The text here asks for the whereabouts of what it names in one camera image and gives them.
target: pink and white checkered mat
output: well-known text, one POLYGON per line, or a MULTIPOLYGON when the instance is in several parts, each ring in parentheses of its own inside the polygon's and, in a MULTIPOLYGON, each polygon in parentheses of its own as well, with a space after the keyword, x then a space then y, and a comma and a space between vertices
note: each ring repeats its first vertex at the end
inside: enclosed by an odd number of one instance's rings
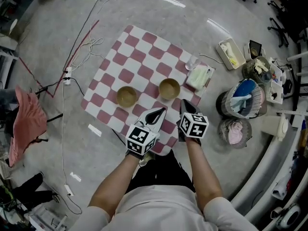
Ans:
POLYGON ((203 91, 194 93, 194 89, 185 84, 188 73, 185 63, 190 57, 191 54, 163 38, 136 26, 127 26, 103 60, 81 106, 124 136, 143 111, 165 107, 167 114, 160 139, 153 148, 157 154, 165 155, 178 140, 176 122, 180 119, 181 99, 197 105, 203 94, 203 91), (158 86, 165 78, 173 78, 181 85, 180 94, 174 100, 167 101, 159 95, 158 86), (138 101, 131 108, 117 104, 116 92, 123 86, 131 86, 137 92, 138 101))

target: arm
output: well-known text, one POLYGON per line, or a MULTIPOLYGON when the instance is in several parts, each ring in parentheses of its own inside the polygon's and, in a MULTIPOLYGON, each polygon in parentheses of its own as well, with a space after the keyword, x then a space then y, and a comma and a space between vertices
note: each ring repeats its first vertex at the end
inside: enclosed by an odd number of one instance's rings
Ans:
POLYGON ((201 146, 186 137, 189 159, 192 165, 193 183, 199 208, 207 221, 222 231, 257 231, 257 229, 225 198, 219 181, 211 169, 201 146))
POLYGON ((186 137, 189 159, 192 165, 193 183, 201 210, 212 199, 222 197, 220 183, 209 165, 201 146, 192 138, 186 137))
POLYGON ((99 207, 112 217, 128 188, 138 163, 139 159, 127 155, 119 166, 99 185, 89 206, 99 207))

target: concrete floor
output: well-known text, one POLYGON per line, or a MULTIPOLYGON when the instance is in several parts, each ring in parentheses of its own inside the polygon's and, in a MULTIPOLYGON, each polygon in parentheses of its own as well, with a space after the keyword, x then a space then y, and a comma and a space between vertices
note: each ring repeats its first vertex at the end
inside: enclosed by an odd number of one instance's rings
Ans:
MULTIPOLYGON (((92 37, 104 37, 104 43, 94 47, 93 51, 105 56, 115 40, 127 25, 136 25, 149 32, 198 55, 200 53, 221 60, 215 50, 216 45, 233 37, 239 48, 254 40, 262 43, 267 56, 285 59, 295 54, 295 44, 290 40, 289 48, 278 48, 279 39, 273 31, 268 31, 270 17, 275 11, 267 5, 270 0, 178 0, 185 8, 162 0, 110 0, 98 13, 105 0, 98 1, 86 23, 77 45, 90 29, 93 21, 99 23, 92 31, 92 37), (208 22, 211 19, 229 33, 208 22)), ((30 24, 27 26, 26 39, 19 46, 19 56, 43 86, 59 80, 63 65, 75 38, 81 29, 94 0, 36 0, 30 24)), ((86 54, 83 48, 80 59, 86 54)), ((218 137, 217 126, 221 120, 215 109, 215 100, 220 93, 230 89, 242 79, 241 70, 228 71, 223 64, 203 58, 215 67, 213 79, 207 92, 202 97, 199 107, 209 118, 211 124, 202 140, 204 152, 217 174, 226 197, 234 194, 243 180, 253 170, 254 164, 264 153, 269 137, 260 132, 261 118, 250 120, 253 137, 247 147, 235 150, 226 146, 218 137)), ((85 92, 98 67, 100 56, 92 56, 78 70, 73 72, 85 92)), ((11 75, 10 87, 16 84, 23 89, 37 90, 38 85, 18 61, 11 75)), ((87 114, 81 107, 82 95, 76 83, 64 90, 64 167, 67 182, 75 196, 72 199, 85 208, 99 183, 116 167, 125 155, 125 148, 114 133, 100 121, 87 114), (102 132, 98 137, 88 129, 92 124, 102 132), (76 181, 69 174, 73 172, 81 177, 76 181)), ((62 88, 54 98, 49 95, 40 99, 43 109, 49 117, 62 112, 62 88)), ((62 196, 66 195, 64 174, 62 171, 61 147, 62 120, 48 124, 50 140, 27 149, 22 167, 13 172, 17 185, 33 176, 38 171, 45 175, 45 182, 55 188, 62 196)), ((177 143, 174 152, 184 169, 191 175, 187 151, 183 144, 177 143)), ((78 216, 71 214, 63 203, 49 203, 57 213, 67 214, 70 226, 78 216)))

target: wooden bowl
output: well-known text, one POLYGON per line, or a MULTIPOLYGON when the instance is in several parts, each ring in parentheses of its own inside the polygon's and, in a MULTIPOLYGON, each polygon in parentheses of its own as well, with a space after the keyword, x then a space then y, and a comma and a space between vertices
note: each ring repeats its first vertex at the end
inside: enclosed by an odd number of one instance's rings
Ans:
POLYGON ((167 100, 176 98, 180 93, 180 85, 175 79, 164 79, 159 84, 159 94, 167 100))
POLYGON ((137 93, 133 87, 121 87, 116 93, 117 103, 128 108, 133 106, 137 101, 137 93))

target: pink towel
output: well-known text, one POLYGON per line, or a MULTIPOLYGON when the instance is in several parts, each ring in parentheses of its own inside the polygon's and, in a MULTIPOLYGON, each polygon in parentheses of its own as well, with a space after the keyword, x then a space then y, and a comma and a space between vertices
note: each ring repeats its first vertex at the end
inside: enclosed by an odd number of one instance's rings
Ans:
POLYGON ((29 144, 47 130, 47 116, 35 93, 27 93, 19 86, 15 88, 19 110, 13 125, 9 161, 12 167, 21 160, 29 144))

